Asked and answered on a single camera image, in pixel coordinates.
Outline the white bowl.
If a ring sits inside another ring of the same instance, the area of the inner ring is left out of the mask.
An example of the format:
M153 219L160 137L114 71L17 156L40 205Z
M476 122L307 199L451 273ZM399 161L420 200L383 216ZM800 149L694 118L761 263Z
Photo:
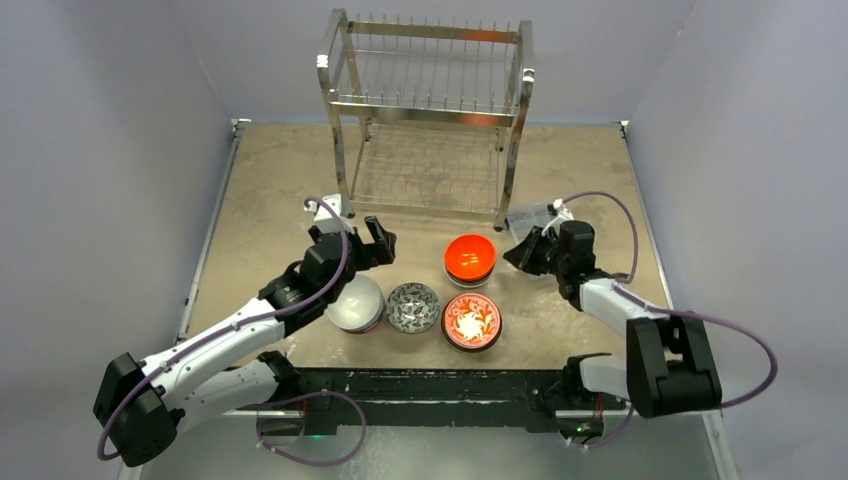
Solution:
M357 274L325 311L330 322L348 333L364 333L383 318L385 298L376 281Z

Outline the grey leaf pattern bowl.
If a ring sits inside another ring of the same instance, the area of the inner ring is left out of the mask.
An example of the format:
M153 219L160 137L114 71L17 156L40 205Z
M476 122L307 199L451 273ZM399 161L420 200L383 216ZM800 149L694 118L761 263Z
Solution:
M419 334L429 330L440 320L441 312L437 293L422 283L403 283L387 299L389 323L405 334Z

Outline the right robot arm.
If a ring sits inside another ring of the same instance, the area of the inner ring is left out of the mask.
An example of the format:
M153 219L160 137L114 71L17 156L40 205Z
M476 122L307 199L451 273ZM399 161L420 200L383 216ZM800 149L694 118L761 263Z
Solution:
M589 223L567 220L555 233L532 228L503 255L524 273L553 276L573 308L625 339L622 359L609 353L570 357L558 388L564 399L584 407L607 394L644 418L718 408L722 386L703 322L667 313L624 289L597 267L594 240Z

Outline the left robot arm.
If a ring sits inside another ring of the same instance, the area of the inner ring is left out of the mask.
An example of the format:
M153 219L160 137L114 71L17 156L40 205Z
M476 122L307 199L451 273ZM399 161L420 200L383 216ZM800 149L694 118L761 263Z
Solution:
M314 224L303 257L235 313L160 353L111 360L93 405L101 425L98 459L140 466L179 434L222 413L284 409L324 396L304 391L297 369L268 347L319 319L356 273L395 261L396 233L375 216L365 225L369 243L344 218Z

